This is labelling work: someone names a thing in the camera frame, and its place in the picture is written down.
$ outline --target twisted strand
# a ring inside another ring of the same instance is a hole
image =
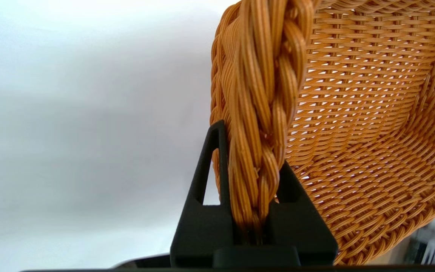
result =
[[[247,241],[254,236],[259,243],[269,203],[278,189],[287,131],[304,81],[314,4],[312,0],[243,0],[239,19],[232,23],[241,32],[230,30],[220,37],[224,44],[230,44],[228,39],[239,43],[228,54],[234,57],[228,62],[233,67],[224,67],[221,79],[232,128],[231,210]]]

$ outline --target wicker strand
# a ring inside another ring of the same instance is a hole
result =
[[[228,45],[223,50],[233,60],[221,71],[231,120],[231,209],[243,236],[256,236],[259,243],[285,161],[296,90],[304,82],[314,3],[243,0],[239,12],[239,20],[220,37]]]

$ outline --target woven basket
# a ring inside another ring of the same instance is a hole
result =
[[[243,236],[261,231],[285,159],[336,264],[364,264],[435,217],[435,0],[243,0],[212,64],[210,122],[228,129]]]

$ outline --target white wall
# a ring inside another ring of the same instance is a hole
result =
[[[168,252],[233,2],[0,0],[0,272]]]

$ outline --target orange wicker basket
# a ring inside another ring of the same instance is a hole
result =
[[[336,264],[364,264],[435,217],[435,0],[243,0],[212,64],[210,122],[227,126],[243,235],[260,231],[285,159]]]

